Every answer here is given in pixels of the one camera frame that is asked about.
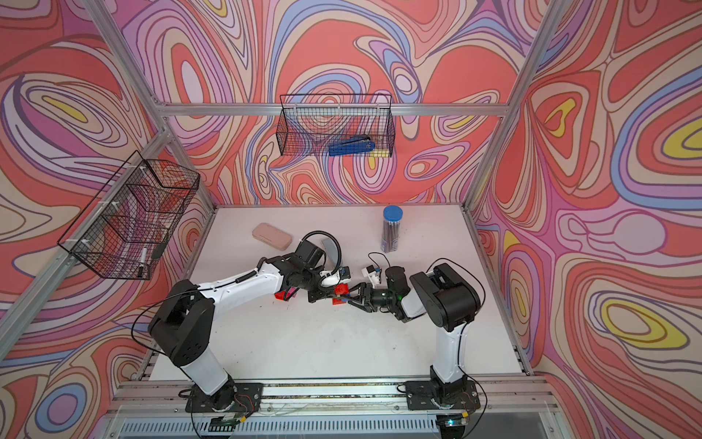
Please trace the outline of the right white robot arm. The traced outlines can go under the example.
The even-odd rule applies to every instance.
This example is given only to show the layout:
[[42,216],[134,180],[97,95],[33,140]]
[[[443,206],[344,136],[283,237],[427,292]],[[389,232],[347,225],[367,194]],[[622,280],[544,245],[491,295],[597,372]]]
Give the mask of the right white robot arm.
[[481,407],[477,382],[465,372],[463,354],[464,332],[483,303],[475,288],[447,263],[412,275],[391,266],[385,276],[384,287],[371,281],[337,286],[336,302],[367,313],[389,313],[402,323],[427,316],[437,328],[435,357],[429,378],[400,385],[408,409],[476,411]]

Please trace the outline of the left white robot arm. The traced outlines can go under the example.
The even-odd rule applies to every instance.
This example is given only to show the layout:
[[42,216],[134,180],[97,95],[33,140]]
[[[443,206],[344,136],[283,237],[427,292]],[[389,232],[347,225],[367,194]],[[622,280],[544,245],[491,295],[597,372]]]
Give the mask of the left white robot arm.
[[254,413],[257,402],[244,395],[210,348],[214,323],[263,296],[302,289],[328,298],[342,283],[340,269],[310,266],[292,254],[263,258],[256,268],[219,281],[176,283],[148,326],[157,347],[190,378],[189,411]]

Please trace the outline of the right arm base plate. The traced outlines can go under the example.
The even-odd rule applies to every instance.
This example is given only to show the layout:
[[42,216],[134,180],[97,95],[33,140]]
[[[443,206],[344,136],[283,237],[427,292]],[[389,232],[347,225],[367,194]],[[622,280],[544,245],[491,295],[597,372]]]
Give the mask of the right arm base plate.
[[482,406],[473,380],[448,384],[439,380],[409,380],[402,387],[411,411],[460,410],[473,413]]

